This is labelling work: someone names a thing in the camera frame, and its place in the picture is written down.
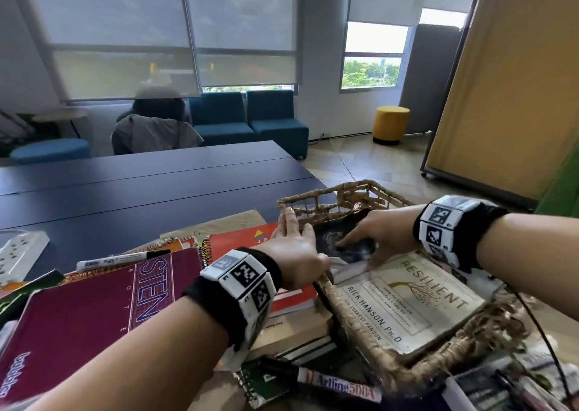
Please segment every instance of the power strip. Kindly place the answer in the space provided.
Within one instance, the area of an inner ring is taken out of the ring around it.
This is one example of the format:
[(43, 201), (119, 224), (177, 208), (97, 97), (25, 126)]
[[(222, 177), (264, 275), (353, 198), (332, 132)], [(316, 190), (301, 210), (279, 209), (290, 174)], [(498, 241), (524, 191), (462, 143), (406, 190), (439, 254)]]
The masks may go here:
[(24, 281), (49, 241), (44, 231), (23, 232), (10, 239), (0, 249), (0, 285)]

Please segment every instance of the yellow stool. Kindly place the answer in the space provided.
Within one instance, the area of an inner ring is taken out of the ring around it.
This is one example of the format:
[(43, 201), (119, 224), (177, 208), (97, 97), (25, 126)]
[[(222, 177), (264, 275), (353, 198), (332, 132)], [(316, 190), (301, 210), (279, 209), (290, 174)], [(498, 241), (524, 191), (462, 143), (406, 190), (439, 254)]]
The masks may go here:
[(396, 145), (404, 136), (410, 120), (410, 110), (398, 106), (380, 106), (376, 109), (372, 141), (383, 145)]

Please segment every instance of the wooden floor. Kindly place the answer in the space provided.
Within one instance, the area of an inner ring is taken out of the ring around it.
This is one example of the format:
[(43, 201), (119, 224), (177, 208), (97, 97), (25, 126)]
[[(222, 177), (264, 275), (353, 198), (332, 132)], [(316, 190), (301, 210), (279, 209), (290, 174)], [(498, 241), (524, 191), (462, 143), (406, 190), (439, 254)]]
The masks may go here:
[[(489, 198), (423, 178), (420, 165), (428, 140), (429, 135), (405, 136), (399, 145), (389, 147), (373, 143), (371, 135), (323, 140), (310, 146), (302, 165), (328, 187), (352, 181), (352, 176), (354, 180), (373, 179), (415, 203), (427, 203), (446, 194)], [(541, 303), (534, 312), (546, 333), (558, 342), (559, 358), (579, 364), (579, 322)]]
[(481, 196), (420, 175), (428, 140), (429, 135), (422, 134), (405, 136), (395, 146), (375, 144), (372, 135), (322, 140), (310, 145), (302, 165), (328, 187), (352, 181), (352, 177), (373, 179), (415, 203), (430, 202), (447, 194)]

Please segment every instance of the red notebook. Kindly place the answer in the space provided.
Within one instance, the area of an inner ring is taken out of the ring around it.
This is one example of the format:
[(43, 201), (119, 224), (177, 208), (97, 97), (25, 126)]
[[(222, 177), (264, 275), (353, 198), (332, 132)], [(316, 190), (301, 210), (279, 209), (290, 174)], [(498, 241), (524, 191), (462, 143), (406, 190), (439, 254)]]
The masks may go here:
[(277, 228), (277, 222), (268, 223), (239, 231), (211, 234), (202, 243), (203, 254), (207, 264), (211, 264), (232, 249), (240, 246), (251, 247), (271, 239)]
[(58, 385), (180, 298), (200, 271), (190, 247), (34, 294), (0, 358), (0, 406)]
[(269, 317), (278, 317), (297, 310), (306, 309), (314, 305), (318, 293), (314, 286), (309, 285), (298, 290), (280, 289), (273, 298)]

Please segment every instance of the woven basket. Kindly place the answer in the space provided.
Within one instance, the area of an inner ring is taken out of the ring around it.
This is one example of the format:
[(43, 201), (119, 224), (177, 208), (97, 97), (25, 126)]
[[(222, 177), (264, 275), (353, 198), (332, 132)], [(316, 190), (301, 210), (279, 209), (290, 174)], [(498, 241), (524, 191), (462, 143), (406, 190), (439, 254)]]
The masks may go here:
[[(336, 203), (324, 205), (319, 197), (337, 193)], [(375, 181), (346, 182), (326, 190), (313, 190), (281, 199), (278, 207), (291, 206), (300, 223), (312, 225), (343, 217), (364, 209), (390, 209), (413, 205), (401, 195), (382, 187)], [(403, 365), (394, 351), (381, 347), (366, 327), (358, 321), (337, 294), (326, 276), (318, 280), (320, 289), (342, 325), (349, 342), (354, 346), (372, 375), (377, 377), (389, 395), (414, 396), (427, 391), (433, 381), (453, 368), (464, 368), (492, 349), (520, 348), (528, 332), (521, 318), (524, 309), (514, 295), (502, 291), (480, 311), (471, 316), (454, 334), (447, 336), (429, 352), (420, 355), (411, 365)]]

